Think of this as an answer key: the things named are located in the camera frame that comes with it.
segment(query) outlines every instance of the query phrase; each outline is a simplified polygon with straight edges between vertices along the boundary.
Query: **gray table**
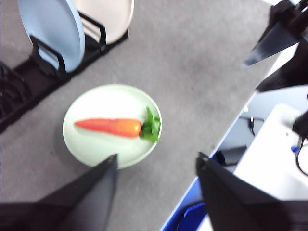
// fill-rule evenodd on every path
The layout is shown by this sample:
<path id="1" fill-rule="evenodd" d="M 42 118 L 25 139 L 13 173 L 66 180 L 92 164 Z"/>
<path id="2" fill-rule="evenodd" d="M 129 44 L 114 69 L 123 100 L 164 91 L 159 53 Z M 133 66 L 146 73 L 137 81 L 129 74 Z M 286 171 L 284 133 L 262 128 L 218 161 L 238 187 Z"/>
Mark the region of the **gray table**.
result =
<path id="1" fill-rule="evenodd" d="M 2 133 L 1 200 L 37 200 L 84 173 L 62 138 L 69 105 L 98 85 L 129 84 L 157 102 L 164 127 L 151 155 L 119 172 L 108 230 L 158 230 L 195 176 L 197 151 L 213 150 L 273 60 L 242 67 L 269 5 L 222 4 L 135 1 L 129 40 Z M 13 67 L 30 52 L 16 0 L 2 0 L 1 60 Z"/>

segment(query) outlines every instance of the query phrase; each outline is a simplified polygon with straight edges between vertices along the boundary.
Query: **light green plate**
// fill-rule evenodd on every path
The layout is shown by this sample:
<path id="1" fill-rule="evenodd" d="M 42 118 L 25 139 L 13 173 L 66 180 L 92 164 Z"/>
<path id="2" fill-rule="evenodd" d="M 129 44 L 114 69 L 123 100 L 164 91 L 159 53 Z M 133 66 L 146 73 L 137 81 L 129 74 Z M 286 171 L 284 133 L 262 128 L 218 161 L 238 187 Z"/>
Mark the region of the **light green plate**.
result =
<path id="1" fill-rule="evenodd" d="M 95 166 L 107 157 L 118 154 L 118 168 L 132 166 L 144 159 L 156 142 L 125 138 L 104 132 L 77 128 L 74 122 L 86 118 L 134 118 L 143 123 L 146 107 L 153 116 L 162 117 L 154 100 L 138 88 L 110 84 L 93 88 L 79 96 L 69 107 L 63 122 L 63 137 L 68 150 L 80 162 Z"/>

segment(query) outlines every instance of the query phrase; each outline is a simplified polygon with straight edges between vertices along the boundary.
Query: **dish rack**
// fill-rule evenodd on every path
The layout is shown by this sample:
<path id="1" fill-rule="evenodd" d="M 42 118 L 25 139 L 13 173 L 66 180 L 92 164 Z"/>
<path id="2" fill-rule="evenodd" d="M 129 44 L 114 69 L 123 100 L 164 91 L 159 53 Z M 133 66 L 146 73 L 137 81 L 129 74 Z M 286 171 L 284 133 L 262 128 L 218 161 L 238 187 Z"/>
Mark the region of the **dish rack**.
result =
<path id="1" fill-rule="evenodd" d="M 0 61 L 0 133 L 26 111 L 35 107 L 47 95 L 70 81 L 99 57 L 106 55 L 114 46 L 128 38 L 127 30 L 118 41 L 107 45 L 105 27 L 87 15 L 78 13 L 81 18 L 99 28 L 101 37 L 97 42 L 85 34 L 84 57 L 73 72 L 67 73 L 65 71 L 64 60 L 60 53 L 32 35 L 30 35 L 30 39 L 33 50 L 29 59 L 14 69 Z M 59 62 L 58 69 L 40 57 L 39 46 L 55 55 Z"/>

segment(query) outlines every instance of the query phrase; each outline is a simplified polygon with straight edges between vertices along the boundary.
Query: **white plate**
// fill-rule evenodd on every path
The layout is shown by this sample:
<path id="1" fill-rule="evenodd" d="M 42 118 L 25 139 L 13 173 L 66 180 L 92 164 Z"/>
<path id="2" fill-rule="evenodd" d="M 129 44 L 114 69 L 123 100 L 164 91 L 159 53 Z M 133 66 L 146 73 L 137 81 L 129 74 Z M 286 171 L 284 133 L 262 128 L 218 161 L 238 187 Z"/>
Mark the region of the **white plate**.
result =
<path id="1" fill-rule="evenodd" d="M 63 137 L 68 150 L 80 162 L 95 166 L 107 157 L 118 154 L 119 168 L 132 166 L 144 159 L 156 142 L 141 138 L 125 138 L 74 126 L 77 120 L 93 117 L 134 118 L 143 123 L 146 107 L 161 118 L 154 100 L 138 88 L 121 84 L 103 85 L 79 96 L 69 107 L 63 122 Z"/>
<path id="2" fill-rule="evenodd" d="M 111 44 L 127 31 L 134 12 L 134 0 L 73 0 L 77 9 L 105 26 L 106 43 Z M 99 41 L 100 31 L 82 20 L 85 33 Z"/>
<path id="3" fill-rule="evenodd" d="M 19 11 L 28 36 L 33 35 L 59 52 L 65 70 L 80 64 L 85 51 L 85 35 L 78 11 L 71 0 L 19 0 Z M 57 58 L 40 48 L 40 56 L 59 67 Z"/>

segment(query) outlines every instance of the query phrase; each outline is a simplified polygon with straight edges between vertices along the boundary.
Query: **toy carrot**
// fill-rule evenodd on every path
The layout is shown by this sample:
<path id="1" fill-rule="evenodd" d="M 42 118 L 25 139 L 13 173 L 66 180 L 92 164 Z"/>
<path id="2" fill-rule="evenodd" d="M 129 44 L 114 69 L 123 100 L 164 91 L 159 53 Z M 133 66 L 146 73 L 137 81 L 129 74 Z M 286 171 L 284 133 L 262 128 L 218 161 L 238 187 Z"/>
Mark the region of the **toy carrot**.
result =
<path id="1" fill-rule="evenodd" d="M 141 125 L 137 119 L 129 118 L 89 118 L 75 122 L 75 126 L 92 131 L 107 132 L 110 134 L 135 138 L 140 136 L 150 141 L 158 141 L 161 122 L 158 117 L 153 117 L 149 107 L 146 108 L 148 119 Z"/>

